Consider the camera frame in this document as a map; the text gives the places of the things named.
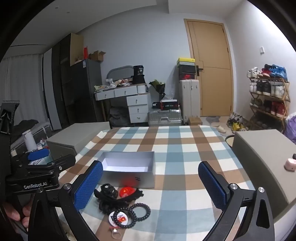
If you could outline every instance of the checkered tablecloth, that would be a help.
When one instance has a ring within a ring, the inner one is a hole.
[[[131,229],[121,229],[119,240],[203,240],[221,211],[215,208],[198,176],[201,161],[208,161],[229,183],[254,189],[223,137],[209,126],[124,127],[102,131],[76,156],[76,164],[61,173],[61,184],[72,183],[107,151],[155,152],[155,188],[143,189],[144,196],[136,200],[146,203],[151,215]],[[66,222],[58,213],[61,221]],[[80,213],[100,241],[113,240],[108,217],[99,210],[94,195]],[[236,233],[243,213],[241,209],[229,239]]]

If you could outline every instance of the blue textured pad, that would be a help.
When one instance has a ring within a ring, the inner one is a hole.
[[[36,161],[38,159],[44,158],[49,155],[49,150],[47,148],[33,151],[28,155],[29,161]]]
[[[98,162],[75,192],[74,206],[77,211],[86,207],[102,175],[103,165]]]
[[[205,164],[202,162],[198,165],[198,175],[210,195],[216,208],[224,211],[226,207],[226,194],[219,183],[213,177]]]

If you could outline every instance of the ceiling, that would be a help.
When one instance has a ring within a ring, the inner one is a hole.
[[[195,13],[225,18],[242,0],[168,0],[170,13]]]
[[[242,0],[55,0],[32,19],[13,41],[5,58],[44,53],[69,33],[131,9],[168,4],[169,13],[226,17]]]

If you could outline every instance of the white suitcase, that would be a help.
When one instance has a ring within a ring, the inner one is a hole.
[[[200,117],[200,84],[198,80],[180,80],[180,105],[184,123],[190,116]]]

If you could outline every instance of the stack of boxes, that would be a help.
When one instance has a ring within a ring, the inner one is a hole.
[[[195,59],[179,58],[177,61],[179,69],[179,80],[194,80],[195,79]]]

